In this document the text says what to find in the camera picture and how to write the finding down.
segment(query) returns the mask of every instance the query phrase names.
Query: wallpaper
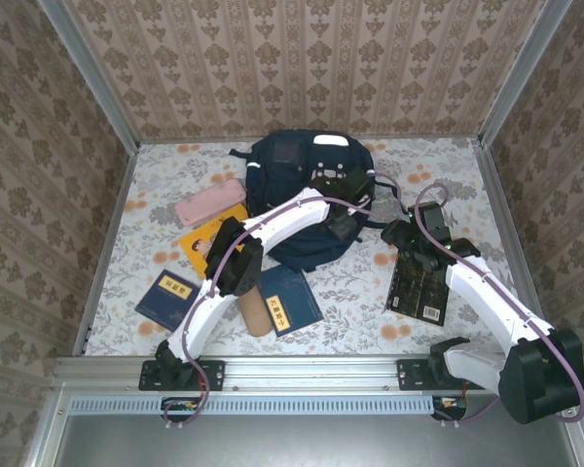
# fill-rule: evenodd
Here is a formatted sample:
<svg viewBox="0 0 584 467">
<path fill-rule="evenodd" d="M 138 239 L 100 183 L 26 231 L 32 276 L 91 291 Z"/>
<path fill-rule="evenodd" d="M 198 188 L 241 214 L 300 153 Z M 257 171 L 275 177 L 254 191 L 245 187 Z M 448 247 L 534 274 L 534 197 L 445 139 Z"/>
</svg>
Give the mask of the wallpaper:
<svg viewBox="0 0 584 467">
<path fill-rule="evenodd" d="M 543 0 L 68 0 L 141 140 L 478 133 Z"/>
<path fill-rule="evenodd" d="M 584 0 L 571 5 L 492 149 L 543 309 L 584 344 Z"/>
<path fill-rule="evenodd" d="M 34 1 L 0 1 L 0 466 L 69 355 L 127 155 Z"/>
</svg>

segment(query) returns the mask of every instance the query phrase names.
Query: yellow book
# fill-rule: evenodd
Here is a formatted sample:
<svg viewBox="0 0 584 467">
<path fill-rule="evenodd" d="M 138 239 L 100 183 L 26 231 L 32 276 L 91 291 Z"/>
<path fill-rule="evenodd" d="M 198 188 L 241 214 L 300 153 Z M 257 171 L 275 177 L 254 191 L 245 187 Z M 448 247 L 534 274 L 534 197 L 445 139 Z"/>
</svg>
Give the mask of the yellow book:
<svg viewBox="0 0 584 467">
<path fill-rule="evenodd" d="M 193 264 L 193 268 L 197 271 L 199 279 L 205 277 L 205 267 L 207 266 L 205 258 L 207 257 L 207 252 L 210 251 L 210 247 L 221 228 L 221 224 L 223 224 L 225 219 L 230 217 L 244 221 L 248 217 L 248 214 L 242 204 L 236 204 L 207 224 L 203 224 L 198 229 L 180 238 L 179 244 Z"/>
</svg>

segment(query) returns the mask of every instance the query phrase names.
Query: yellow label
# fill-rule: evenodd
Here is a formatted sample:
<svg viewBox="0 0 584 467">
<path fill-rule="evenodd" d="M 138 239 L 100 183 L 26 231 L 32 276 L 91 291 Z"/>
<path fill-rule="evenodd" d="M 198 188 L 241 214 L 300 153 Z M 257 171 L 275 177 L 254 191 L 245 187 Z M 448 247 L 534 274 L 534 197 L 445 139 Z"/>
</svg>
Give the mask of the yellow label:
<svg viewBox="0 0 584 467">
<path fill-rule="evenodd" d="M 193 289 L 169 277 L 168 275 L 164 275 L 158 285 L 169 291 L 171 294 L 174 294 L 184 300 L 188 299 L 188 296 L 191 295 L 191 292 L 193 292 Z"/>
<path fill-rule="evenodd" d="M 269 304 L 269 310 L 273 316 L 273 321 L 278 331 L 285 331 L 290 327 L 290 322 L 288 317 L 283 311 L 283 306 L 281 306 L 281 301 L 277 295 L 266 299 L 266 303 Z"/>
</svg>

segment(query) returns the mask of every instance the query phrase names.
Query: metal base plate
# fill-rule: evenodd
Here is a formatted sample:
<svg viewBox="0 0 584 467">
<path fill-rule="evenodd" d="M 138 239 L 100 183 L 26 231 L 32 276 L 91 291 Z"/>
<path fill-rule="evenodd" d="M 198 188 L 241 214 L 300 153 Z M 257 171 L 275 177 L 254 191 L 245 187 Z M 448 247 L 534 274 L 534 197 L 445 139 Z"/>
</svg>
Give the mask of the metal base plate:
<svg viewBox="0 0 584 467">
<path fill-rule="evenodd" d="M 200 360 L 201 367 L 207 375 L 210 383 L 210 391 L 222 391 L 223 382 L 225 380 L 225 361 L 223 360 Z M 186 387 L 178 389 L 177 387 L 166 387 L 161 383 L 160 378 L 160 364 L 156 360 L 146 360 L 143 362 L 142 370 L 140 372 L 140 379 L 138 380 L 138 389 L 141 391 L 200 391 L 199 380 L 193 373 L 190 381 Z"/>
</svg>

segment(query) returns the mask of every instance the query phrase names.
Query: pink pencil case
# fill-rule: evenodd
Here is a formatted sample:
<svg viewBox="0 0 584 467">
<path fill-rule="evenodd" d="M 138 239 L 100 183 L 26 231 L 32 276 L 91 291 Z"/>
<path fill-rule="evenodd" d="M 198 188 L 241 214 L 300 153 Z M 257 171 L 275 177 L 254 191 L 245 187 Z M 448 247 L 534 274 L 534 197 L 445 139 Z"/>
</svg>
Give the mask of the pink pencil case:
<svg viewBox="0 0 584 467">
<path fill-rule="evenodd" d="M 175 212 L 184 227 L 191 228 L 215 218 L 245 198 L 244 188 L 232 178 L 182 199 L 175 204 Z"/>
</svg>

